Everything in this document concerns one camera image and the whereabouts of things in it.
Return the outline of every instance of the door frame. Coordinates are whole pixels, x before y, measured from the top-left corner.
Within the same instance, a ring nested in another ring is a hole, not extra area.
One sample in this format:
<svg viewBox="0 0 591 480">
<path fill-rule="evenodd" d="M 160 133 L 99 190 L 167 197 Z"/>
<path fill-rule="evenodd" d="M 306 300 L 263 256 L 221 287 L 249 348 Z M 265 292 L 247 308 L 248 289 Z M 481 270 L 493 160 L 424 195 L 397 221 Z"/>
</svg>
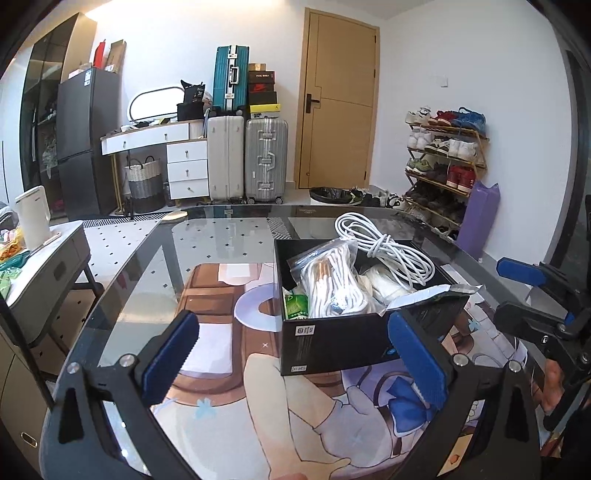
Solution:
<svg viewBox="0 0 591 480">
<path fill-rule="evenodd" d="M 371 130 L 369 133 L 369 151 L 368 158 L 365 163 L 365 179 L 363 180 L 363 187 L 369 185 L 369 173 L 371 171 L 371 163 L 374 156 L 374 142 L 375 142 L 375 124 L 378 116 L 378 87 L 379 87 L 379 27 L 376 25 L 369 25 L 354 18 L 344 17 L 342 15 L 333 14 L 330 12 L 323 12 L 322 10 L 314 10 L 306 7 L 304 13 L 304 32 L 302 35 L 301 44 L 301 64 L 300 64 L 300 88 L 298 94 L 298 107 L 297 107 L 297 127 L 295 130 L 295 159 L 294 159 L 294 181 L 295 187 L 300 188 L 300 167 L 301 167 L 301 142 L 302 133 L 304 129 L 304 108 L 306 102 L 306 68 L 308 65 L 308 43 L 310 36 L 310 14 L 319 14 L 326 17 L 338 18 L 339 20 L 345 20 L 347 22 L 363 25 L 364 27 L 375 30 L 375 80 L 374 80 L 374 101 L 373 101 L 373 114 L 371 120 Z"/>
</svg>

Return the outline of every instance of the gray refrigerator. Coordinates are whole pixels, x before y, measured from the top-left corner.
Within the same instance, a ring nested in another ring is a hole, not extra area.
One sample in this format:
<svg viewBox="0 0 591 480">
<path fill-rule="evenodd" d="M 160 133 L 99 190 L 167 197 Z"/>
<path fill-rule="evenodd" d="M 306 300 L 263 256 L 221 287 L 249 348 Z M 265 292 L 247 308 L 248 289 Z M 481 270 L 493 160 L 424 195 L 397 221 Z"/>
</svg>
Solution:
<svg viewBox="0 0 591 480">
<path fill-rule="evenodd" d="M 111 159 L 100 138 L 117 129 L 119 75 L 91 68 L 57 94 L 57 162 L 69 220 L 104 217 L 116 208 Z"/>
</svg>

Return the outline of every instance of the ceiling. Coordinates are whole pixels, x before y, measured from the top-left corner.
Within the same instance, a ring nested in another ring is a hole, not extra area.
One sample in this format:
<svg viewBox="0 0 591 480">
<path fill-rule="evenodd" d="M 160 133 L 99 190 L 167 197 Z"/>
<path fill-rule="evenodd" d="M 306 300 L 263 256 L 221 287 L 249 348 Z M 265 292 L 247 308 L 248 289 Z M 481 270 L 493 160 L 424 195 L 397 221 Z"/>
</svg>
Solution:
<svg viewBox="0 0 591 480">
<path fill-rule="evenodd" d="M 338 4 L 363 10 L 384 20 L 394 17 L 406 10 L 426 4 L 431 0 L 334 0 Z"/>
</svg>

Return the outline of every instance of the stack of boxes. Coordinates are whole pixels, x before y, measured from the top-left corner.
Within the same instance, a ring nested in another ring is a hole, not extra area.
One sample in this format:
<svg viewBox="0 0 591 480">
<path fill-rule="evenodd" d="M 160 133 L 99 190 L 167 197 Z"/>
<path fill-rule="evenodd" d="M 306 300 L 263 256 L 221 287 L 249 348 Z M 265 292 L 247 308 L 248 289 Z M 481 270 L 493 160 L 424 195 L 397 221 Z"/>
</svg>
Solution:
<svg viewBox="0 0 591 480">
<path fill-rule="evenodd" d="M 279 117 L 275 72 L 268 71 L 266 63 L 248 64 L 248 104 L 252 118 Z"/>
</svg>

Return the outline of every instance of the silver suitcase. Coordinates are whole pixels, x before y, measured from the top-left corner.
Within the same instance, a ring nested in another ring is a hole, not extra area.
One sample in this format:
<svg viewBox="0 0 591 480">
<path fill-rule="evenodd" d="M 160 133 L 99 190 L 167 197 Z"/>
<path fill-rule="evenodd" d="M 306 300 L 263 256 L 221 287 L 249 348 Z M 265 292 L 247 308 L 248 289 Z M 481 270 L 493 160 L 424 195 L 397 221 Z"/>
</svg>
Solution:
<svg viewBox="0 0 591 480">
<path fill-rule="evenodd" d="M 287 134 L 287 122 L 280 118 L 246 122 L 245 188 L 248 203 L 283 203 Z"/>
<path fill-rule="evenodd" d="M 207 120 L 209 197 L 244 197 L 244 118 L 218 116 Z"/>
</svg>

